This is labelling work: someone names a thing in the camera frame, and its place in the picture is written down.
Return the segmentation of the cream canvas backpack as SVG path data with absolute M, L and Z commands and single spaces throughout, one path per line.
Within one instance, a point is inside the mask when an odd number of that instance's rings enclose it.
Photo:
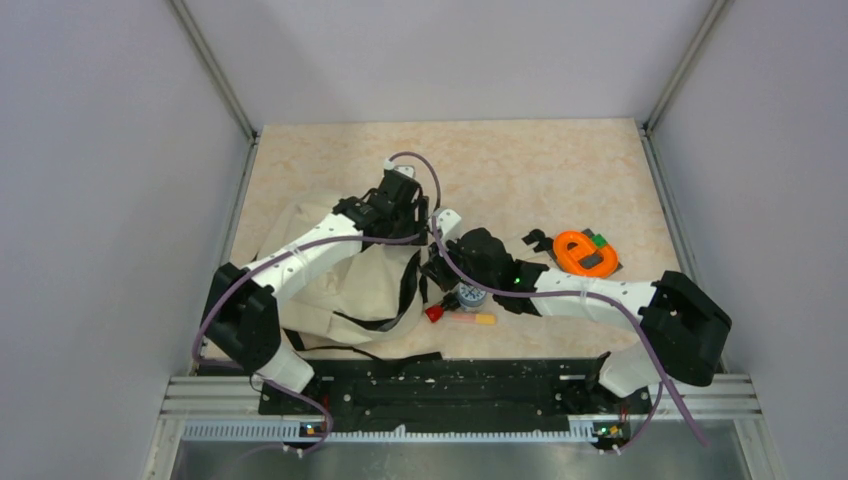
M 486 304 L 494 325 L 442 318 L 428 307 L 442 292 L 420 271 L 418 246 L 373 245 L 318 275 L 279 308 L 282 342 L 306 358 L 348 358 L 352 348 L 381 358 L 439 352 L 446 358 L 543 357 L 543 320 Z

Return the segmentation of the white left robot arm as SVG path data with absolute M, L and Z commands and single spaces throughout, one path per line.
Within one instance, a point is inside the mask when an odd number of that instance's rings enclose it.
M 213 276 L 201 337 L 224 364 L 283 388 L 297 413 L 319 404 L 294 334 L 343 346 L 392 340 L 423 312 L 428 200 L 410 166 L 360 196 L 318 192 L 289 206 L 257 257 Z

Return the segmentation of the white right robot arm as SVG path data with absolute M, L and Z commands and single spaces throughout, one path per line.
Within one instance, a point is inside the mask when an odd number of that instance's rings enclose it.
M 712 384 L 732 321 L 687 275 L 666 270 L 638 282 L 579 276 L 514 258 L 484 228 L 456 238 L 445 227 L 431 232 L 425 271 L 440 288 L 463 283 L 515 315 L 582 317 L 637 335 L 634 345 L 602 354 L 588 374 L 594 409 L 612 412 L 637 390 L 670 379 Z

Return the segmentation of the orange pink highlighter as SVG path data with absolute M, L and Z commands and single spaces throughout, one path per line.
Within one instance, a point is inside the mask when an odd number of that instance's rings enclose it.
M 497 323 L 497 318 L 494 315 L 482 314 L 482 313 L 454 312 L 450 316 L 450 320 L 453 321 L 453 322 L 475 324 L 475 325 L 486 325 L 486 326 L 492 326 L 492 325 L 495 325 Z

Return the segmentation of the red black glue bottle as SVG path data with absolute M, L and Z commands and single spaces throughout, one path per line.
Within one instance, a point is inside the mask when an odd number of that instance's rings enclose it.
M 448 312 L 455 311 L 458 307 L 459 301 L 457 297 L 454 294 L 448 294 L 439 303 L 426 308 L 424 313 L 431 323 L 436 323 Z

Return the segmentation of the green toy brick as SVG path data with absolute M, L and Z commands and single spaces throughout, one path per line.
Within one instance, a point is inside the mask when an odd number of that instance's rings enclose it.
M 591 239 L 597 248 L 604 248 L 608 245 L 607 240 L 601 234 L 595 234 Z

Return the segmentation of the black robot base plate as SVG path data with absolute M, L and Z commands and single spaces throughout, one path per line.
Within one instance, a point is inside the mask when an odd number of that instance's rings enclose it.
M 304 396 L 326 409 L 336 433 L 565 431 L 578 415 L 646 414 L 642 388 L 618 398 L 587 384 L 591 359 L 315 360 Z

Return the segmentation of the aluminium frame rail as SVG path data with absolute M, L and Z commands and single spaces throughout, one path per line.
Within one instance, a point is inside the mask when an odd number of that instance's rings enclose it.
M 166 5 L 183 32 L 187 44 L 201 65 L 208 82 L 213 87 L 219 103 L 223 105 L 235 122 L 242 136 L 243 149 L 241 159 L 237 163 L 236 189 L 228 201 L 226 229 L 217 254 L 217 259 L 223 262 L 229 259 L 233 250 L 237 226 L 258 151 L 260 134 L 251 124 L 245 108 L 238 99 L 225 70 L 216 58 L 214 49 L 205 38 L 202 27 L 197 22 L 189 4 L 185 1 L 168 1 Z M 157 419 L 153 440 L 142 474 L 144 479 L 168 479 L 171 477 L 174 467 L 178 463 L 184 424 L 183 417 L 168 419 L 161 416 Z

